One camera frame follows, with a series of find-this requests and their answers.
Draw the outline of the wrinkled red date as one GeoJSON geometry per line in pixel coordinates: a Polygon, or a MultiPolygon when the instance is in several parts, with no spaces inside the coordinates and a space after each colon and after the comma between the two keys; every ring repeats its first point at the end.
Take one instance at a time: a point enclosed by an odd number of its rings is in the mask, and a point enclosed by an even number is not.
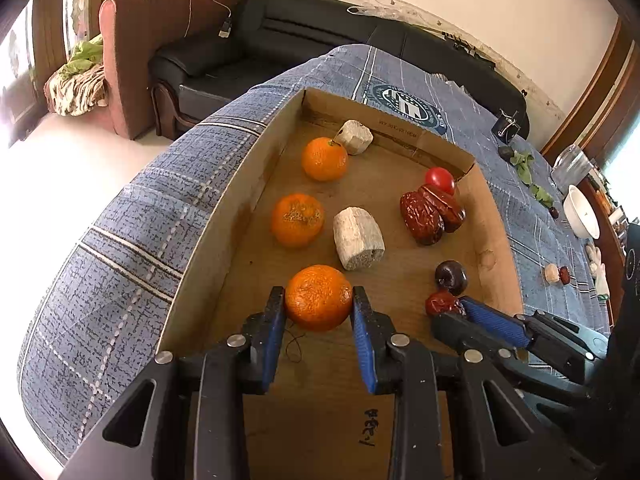
{"type": "Polygon", "coordinates": [[[458,297],[447,289],[439,289],[433,292],[425,300],[425,312],[429,316],[437,316],[444,312],[465,316],[465,310],[458,297]]]}

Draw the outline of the dark purple plum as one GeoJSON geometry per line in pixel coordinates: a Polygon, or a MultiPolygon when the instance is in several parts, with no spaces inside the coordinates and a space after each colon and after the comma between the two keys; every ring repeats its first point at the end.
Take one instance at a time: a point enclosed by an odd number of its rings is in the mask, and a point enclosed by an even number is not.
{"type": "Polygon", "coordinates": [[[465,268],[456,260],[445,260],[439,263],[434,277],[439,288],[448,290],[454,296],[460,296],[469,284],[465,268]]]}

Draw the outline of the small red date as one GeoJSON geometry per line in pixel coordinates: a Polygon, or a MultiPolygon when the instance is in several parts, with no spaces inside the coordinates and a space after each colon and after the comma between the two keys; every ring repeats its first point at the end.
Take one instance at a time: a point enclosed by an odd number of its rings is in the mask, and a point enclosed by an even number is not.
{"type": "Polygon", "coordinates": [[[561,266],[559,268],[559,279],[563,285],[570,284],[570,270],[567,266],[561,266]]]}

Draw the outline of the small round sugarcane piece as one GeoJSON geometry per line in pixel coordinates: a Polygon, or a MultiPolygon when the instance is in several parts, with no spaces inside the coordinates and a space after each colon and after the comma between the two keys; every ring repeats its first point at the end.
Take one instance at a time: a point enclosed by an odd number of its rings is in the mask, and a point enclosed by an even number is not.
{"type": "Polygon", "coordinates": [[[560,270],[555,263],[549,263],[544,267],[544,280],[548,284],[555,284],[561,281],[560,270]]]}

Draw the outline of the large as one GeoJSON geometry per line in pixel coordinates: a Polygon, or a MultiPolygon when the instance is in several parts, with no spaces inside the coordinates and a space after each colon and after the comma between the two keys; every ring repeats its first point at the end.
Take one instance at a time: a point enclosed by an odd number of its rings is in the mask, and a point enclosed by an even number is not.
{"type": "Polygon", "coordinates": [[[445,232],[444,220],[419,192],[401,196],[399,209],[406,227],[419,244],[431,246],[440,241],[445,232]]]}

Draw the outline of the large red date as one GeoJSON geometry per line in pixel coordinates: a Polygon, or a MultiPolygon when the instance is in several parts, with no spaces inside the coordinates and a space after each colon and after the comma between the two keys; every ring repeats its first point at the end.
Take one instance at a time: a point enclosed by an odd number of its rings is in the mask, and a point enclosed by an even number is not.
{"type": "Polygon", "coordinates": [[[458,204],[454,196],[442,192],[432,184],[421,185],[419,192],[440,214],[447,233],[453,233],[462,226],[466,216],[465,209],[458,204]]]}

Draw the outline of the long sugarcane piece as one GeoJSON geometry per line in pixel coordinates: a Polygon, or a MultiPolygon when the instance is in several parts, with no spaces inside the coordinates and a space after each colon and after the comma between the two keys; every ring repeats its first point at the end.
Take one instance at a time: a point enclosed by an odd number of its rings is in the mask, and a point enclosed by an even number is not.
{"type": "Polygon", "coordinates": [[[360,207],[347,207],[334,216],[333,237],[338,258],[347,271],[370,268],[385,254],[378,222],[360,207]]]}

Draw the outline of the orange mandarin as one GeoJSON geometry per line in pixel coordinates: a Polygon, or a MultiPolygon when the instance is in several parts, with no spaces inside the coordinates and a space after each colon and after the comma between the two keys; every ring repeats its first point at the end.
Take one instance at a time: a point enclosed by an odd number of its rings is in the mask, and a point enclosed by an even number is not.
{"type": "Polygon", "coordinates": [[[344,146],[322,136],[311,140],[303,149],[302,167],[311,179],[335,181],[347,172],[348,154],[344,146]]]}
{"type": "Polygon", "coordinates": [[[302,248],[320,233],[324,223],[324,208],[307,194],[283,196],[271,211],[271,233],[287,248],[302,248]]]}
{"type": "Polygon", "coordinates": [[[303,330],[334,330],[349,317],[350,310],[352,284],[333,266],[307,266],[285,287],[286,315],[303,330]]]}

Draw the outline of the red cherry tomato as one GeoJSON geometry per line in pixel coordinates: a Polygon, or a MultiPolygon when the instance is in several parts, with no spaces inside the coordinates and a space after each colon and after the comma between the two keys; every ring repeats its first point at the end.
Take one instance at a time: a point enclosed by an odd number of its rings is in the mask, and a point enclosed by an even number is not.
{"type": "Polygon", "coordinates": [[[456,181],[450,172],[442,167],[432,167],[427,170],[424,178],[424,182],[428,185],[433,185],[438,188],[439,191],[446,193],[450,196],[454,196],[454,190],[456,189],[456,181]]]}

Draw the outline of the hexagonal sugarcane piece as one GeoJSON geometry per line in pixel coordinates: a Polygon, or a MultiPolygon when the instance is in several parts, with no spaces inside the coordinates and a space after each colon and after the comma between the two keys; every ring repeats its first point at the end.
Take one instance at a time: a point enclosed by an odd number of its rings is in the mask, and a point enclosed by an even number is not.
{"type": "Polygon", "coordinates": [[[373,142],[371,130],[355,119],[349,119],[338,129],[333,141],[352,156],[362,154],[373,142]]]}

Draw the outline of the white work glove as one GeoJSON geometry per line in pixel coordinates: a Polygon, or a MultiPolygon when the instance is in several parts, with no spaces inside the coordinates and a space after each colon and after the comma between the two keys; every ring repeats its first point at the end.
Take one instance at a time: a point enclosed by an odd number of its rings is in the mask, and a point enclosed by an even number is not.
{"type": "Polygon", "coordinates": [[[593,242],[586,245],[586,254],[589,260],[589,270],[594,281],[594,288],[599,300],[606,301],[611,297],[608,281],[606,280],[605,264],[602,261],[600,248],[593,242]]]}

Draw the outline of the wooden side cabinet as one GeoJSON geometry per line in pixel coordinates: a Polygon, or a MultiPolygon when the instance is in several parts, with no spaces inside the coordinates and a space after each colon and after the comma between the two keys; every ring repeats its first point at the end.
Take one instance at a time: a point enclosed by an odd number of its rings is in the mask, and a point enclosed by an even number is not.
{"type": "Polygon", "coordinates": [[[606,280],[611,292],[609,300],[603,301],[608,311],[611,326],[620,319],[625,286],[638,284],[636,271],[639,264],[639,251],[631,247],[628,240],[628,228],[638,229],[638,224],[629,223],[620,207],[615,207],[605,189],[590,174],[578,184],[597,216],[600,237],[593,244],[600,248],[605,264],[606,280]]]}

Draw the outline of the blue plaid tablecloth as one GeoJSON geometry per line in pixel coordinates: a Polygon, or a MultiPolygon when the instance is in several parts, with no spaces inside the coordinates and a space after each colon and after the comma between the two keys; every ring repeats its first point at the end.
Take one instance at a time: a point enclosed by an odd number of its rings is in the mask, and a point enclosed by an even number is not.
{"type": "Polygon", "coordinates": [[[287,70],[210,114],[126,184],[43,296],[17,362],[26,418],[59,465],[155,352],[196,241],[235,170],[296,92],[316,88],[441,134],[471,153],[506,228],[526,312],[610,332],[585,251],[498,155],[497,116],[454,81],[364,44],[287,70]],[[548,284],[544,267],[570,270],[548,284]]]}

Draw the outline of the black binder clip box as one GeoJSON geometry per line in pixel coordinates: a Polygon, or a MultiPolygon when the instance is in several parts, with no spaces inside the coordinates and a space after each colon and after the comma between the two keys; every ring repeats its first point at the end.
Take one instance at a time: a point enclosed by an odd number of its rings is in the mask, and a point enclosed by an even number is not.
{"type": "Polygon", "coordinates": [[[491,133],[503,144],[510,144],[521,130],[522,119],[523,115],[518,110],[507,113],[500,108],[497,120],[491,127],[491,133]]]}

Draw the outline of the black leather sofa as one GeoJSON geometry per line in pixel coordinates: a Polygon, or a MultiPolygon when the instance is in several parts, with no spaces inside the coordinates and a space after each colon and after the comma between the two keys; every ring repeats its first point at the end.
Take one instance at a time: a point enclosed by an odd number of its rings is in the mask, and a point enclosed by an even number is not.
{"type": "Polygon", "coordinates": [[[401,21],[367,16],[340,0],[243,0],[222,38],[205,29],[159,47],[149,62],[158,134],[175,140],[255,84],[345,44],[366,44],[465,88],[493,113],[529,134],[525,94],[495,63],[460,40],[401,21]]]}

